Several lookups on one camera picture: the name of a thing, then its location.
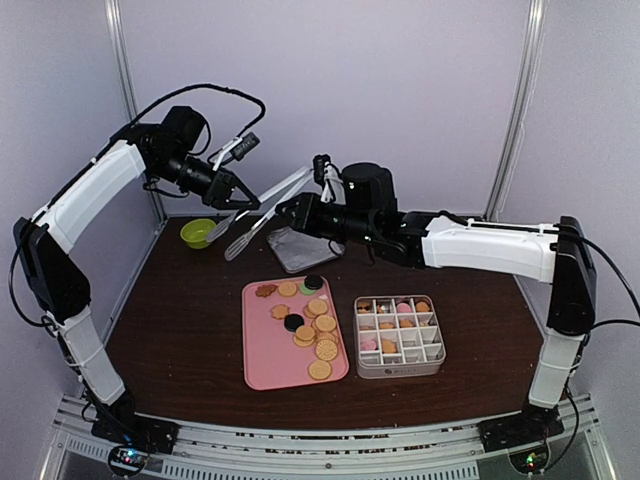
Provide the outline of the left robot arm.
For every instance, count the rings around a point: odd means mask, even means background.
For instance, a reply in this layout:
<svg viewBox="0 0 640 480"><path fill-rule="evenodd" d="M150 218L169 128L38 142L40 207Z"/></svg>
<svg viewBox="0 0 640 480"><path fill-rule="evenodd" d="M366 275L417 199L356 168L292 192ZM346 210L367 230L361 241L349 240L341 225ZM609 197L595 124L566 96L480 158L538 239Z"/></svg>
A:
<svg viewBox="0 0 640 480"><path fill-rule="evenodd" d="M17 262L45 313L69 366L81 378L98 420L123 444L144 433L134 399L113 367L94 326L88 278L71 258L76 242L98 214L131 182L149 175L194 194L217 210L255 210L255 194L225 168L259 143L249 127L223 146L213 162L193 148L206 119L188 106L174 106L159 123L132 121L32 218L14 226Z"/></svg>

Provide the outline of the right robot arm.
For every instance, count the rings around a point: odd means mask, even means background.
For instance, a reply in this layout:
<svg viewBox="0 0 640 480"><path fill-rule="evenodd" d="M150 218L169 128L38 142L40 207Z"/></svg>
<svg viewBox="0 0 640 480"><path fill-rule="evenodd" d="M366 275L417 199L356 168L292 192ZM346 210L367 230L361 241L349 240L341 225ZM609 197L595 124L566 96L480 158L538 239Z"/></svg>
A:
<svg viewBox="0 0 640 480"><path fill-rule="evenodd" d="M530 442L558 417L581 345L595 324L597 274L582 244L579 221L514 225L461 217L445 210L402 212L389 169L370 162L339 174L344 201L316 193L290 194L275 207L298 232L369 247L390 263L415 269L468 268L511 274L552 287L546 331L522 411L510 416L513 433Z"/></svg>

